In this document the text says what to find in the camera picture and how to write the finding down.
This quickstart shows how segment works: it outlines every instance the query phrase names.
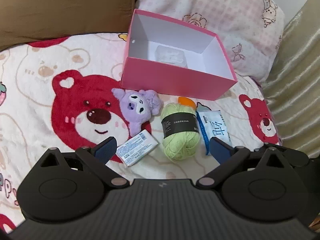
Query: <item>bear mouth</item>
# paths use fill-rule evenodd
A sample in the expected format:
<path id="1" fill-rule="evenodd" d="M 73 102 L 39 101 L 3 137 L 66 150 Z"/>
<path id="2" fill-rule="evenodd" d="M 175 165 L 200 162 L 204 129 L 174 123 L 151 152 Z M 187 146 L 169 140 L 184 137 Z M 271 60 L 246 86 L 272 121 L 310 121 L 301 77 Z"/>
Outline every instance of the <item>bear mouth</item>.
<path id="1" fill-rule="evenodd" d="M 108 130 L 104 131 L 104 132 L 99 132 L 98 130 L 94 130 L 96 133 L 98 134 L 106 134 L 108 132 Z"/>

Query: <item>transparent plastic object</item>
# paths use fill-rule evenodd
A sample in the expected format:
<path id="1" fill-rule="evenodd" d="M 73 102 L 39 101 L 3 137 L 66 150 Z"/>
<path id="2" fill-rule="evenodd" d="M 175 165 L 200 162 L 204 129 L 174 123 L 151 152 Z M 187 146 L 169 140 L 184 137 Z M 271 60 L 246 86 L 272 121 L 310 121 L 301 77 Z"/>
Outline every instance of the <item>transparent plastic object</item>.
<path id="1" fill-rule="evenodd" d="M 157 62 L 187 67 L 186 57 L 182 50 L 159 45 L 156 49 L 155 56 Z"/>

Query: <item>open box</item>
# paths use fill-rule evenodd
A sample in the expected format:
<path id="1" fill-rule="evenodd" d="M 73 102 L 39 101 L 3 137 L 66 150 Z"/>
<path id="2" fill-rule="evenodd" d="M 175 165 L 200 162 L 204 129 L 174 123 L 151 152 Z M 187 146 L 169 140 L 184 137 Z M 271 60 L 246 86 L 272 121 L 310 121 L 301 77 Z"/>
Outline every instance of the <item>open box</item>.
<path id="1" fill-rule="evenodd" d="M 157 62 L 158 46 L 173 49 L 173 55 L 183 51 L 187 67 Z M 160 94 L 215 100 L 236 82 L 230 59 L 217 34 L 171 17 L 134 11 L 125 50 L 122 88 L 152 89 Z"/>

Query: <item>blue and white tissue packet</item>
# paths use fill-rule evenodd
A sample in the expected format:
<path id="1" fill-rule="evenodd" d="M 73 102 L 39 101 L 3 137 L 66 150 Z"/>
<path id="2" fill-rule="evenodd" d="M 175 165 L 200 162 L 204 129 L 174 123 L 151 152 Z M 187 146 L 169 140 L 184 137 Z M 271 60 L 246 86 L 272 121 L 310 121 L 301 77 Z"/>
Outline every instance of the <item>blue and white tissue packet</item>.
<path id="1" fill-rule="evenodd" d="M 217 137 L 221 141 L 232 146 L 226 123 L 223 120 L 221 111 L 197 111 L 199 127 L 203 135 L 206 155 L 209 152 L 209 141 L 212 137 Z"/>

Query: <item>green yarn ball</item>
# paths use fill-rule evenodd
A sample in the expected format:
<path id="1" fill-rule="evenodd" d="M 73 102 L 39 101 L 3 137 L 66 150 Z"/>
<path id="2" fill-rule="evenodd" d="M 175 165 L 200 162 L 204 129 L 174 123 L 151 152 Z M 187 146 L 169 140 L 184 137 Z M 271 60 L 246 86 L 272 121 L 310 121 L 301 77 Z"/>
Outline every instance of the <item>green yarn ball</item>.
<path id="1" fill-rule="evenodd" d="M 161 113 L 161 119 L 174 113 L 191 113 L 196 111 L 190 106 L 180 104 L 167 104 Z M 200 134 L 197 132 L 179 132 L 164 138 L 164 154 L 170 159 L 183 160 L 196 154 L 197 144 L 200 141 Z"/>

